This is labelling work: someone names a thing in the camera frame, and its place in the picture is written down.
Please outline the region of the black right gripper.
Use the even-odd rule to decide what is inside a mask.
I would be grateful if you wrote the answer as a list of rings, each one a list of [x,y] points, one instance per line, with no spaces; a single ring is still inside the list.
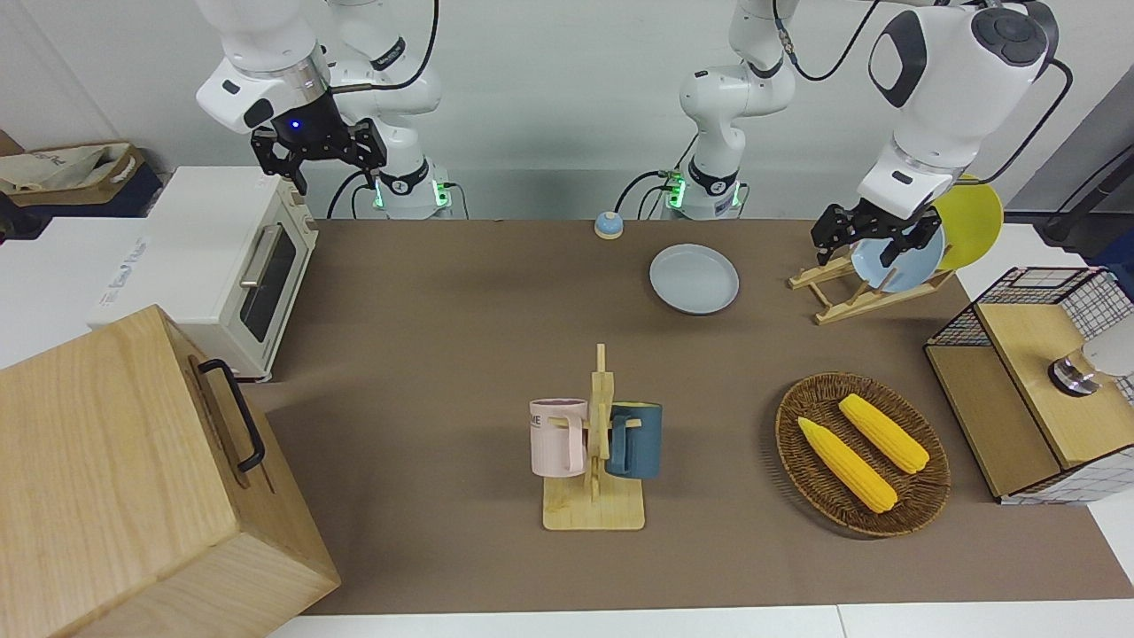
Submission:
[[[301,162],[339,160],[364,171],[386,167],[388,150],[374,121],[344,120],[331,90],[311,104],[276,116],[251,136],[252,153],[263,168],[281,168],[281,177],[301,197],[308,192]]]

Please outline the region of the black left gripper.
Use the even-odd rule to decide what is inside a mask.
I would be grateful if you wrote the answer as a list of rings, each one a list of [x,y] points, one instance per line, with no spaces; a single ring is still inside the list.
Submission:
[[[812,227],[812,243],[819,266],[826,266],[833,260],[835,250],[844,245],[873,238],[885,239],[879,263],[888,269],[905,252],[923,249],[941,227],[941,218],[934,206],[925,207],[909,218],[887,213],[868,201],[858,201],[852,207],[829,205],[827,212],[833,215],[831,226]]]

